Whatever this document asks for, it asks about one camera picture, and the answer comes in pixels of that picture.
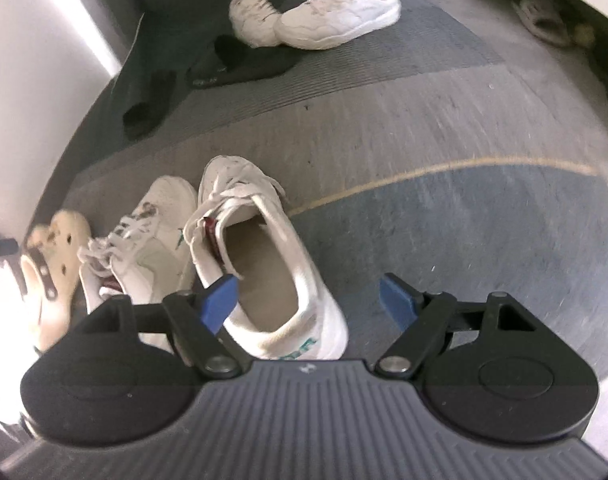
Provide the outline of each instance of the shoe insole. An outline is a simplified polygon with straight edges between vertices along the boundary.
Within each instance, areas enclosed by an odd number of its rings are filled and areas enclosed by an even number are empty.
[[[262,332],[274,332],[297,312],[297,291],[289,268],[261,223],[261,217],[226,228],[226,249],[239,281],[239,303]]]

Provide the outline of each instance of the gray ribbed panel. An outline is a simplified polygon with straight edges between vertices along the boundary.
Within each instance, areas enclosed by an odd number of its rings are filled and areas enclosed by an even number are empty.
[[[478,444],[426,410],[410,384],[361,362],[256,362],[209,383],[155,436],[104,450],[36,442],[11,457],[13,479],[593,480],[608,464],[579,440],[537,450]]]

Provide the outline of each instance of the yellow line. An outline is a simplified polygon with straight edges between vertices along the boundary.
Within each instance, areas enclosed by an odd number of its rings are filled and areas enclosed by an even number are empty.
[[[378,187],[394,184],[395,182],[402,182],[404,180],[410,180],[412,178],[431,173],[460,170],[462,168],[476,168],[479,166],[547,166],[549,168],[571,171],[572,173],[579,173],[586,176],[597,176],[598,174],[595,168],[592,168],[587,164],[577,164],[576,162],[557,160],[554,158],[531,158],[528,156],[483,156],[481,158],[453,160],[452,162],[444,162],[442,164],[435,164],[434,166],[426,166],[424,168],[419,168],[418,170],[389,176],[388,178],[383,178],[382,180],[374,180],[373,182],[362,184],[361,186],[351,187],[350,189],[346,189],[344,191],[340,191],[339,193],[320,198],[319,200],[313,200],[306,205],[296,207],[295,209],[289,211],[289,216],[295,216],[299,213],[303,213],[304,211],[330,204],[331,202],[361,193],[362,191],[377,189]]]

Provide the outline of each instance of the gray floor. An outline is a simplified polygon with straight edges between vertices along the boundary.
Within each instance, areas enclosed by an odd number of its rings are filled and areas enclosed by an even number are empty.
[[[394,337],[373,287],[377,273],[398,270],[467,300],[506,288],[603,378],[604,89],[582,52],[536,41],[508,2],[431,2],[504,62],[342,89],[194,135],[186,100],[162,125],[181,139],[82,171],[64,204],[105,235],[156,177],[197,186],[212,156],[242,155],[286,189],[295,225],[349,317],[353,356],[372,358]],[[340,235],[346,226],[353,238]],[[365,330],[373,316],[378,330]]]

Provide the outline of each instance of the white object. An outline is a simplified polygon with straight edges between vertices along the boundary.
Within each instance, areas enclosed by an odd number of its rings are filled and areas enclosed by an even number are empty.
[[[196,207],[197,193],[191,184],[176,176],[161,176],[108,237],[94,238],[88,248],[80,249],[79,275],[88,313],[122,292],[133,304],[146,304],[192,288],[195,269],[182,228]],[[106,286],[106,279],[113,276],[122,292]],[[164,334],[140,338],[172,351]]]
[[[28,327],[39,351],[48,350],[70,326],[72,295],[79,283],[77,251],[90,238],[86,219],[75,211],[58,211],[50,225],[37,225],[21,255],[28,291]]]
[[[290,46],[323,50],[393,25],[400,12],[400,0],[308,0],[284,12],[275,33]]]
[[[240,156],[216,156],[199,186],[199,208],[184,228],[197,275],[210,286],[241,278],[224,327],[265,359],[338,359],[348,328],[284,213],[281,186]]]
[[[268,0],[230,0],[228,16],[238,40],[251,47],[277,46],[275,23],[279,19],[273,4]]]

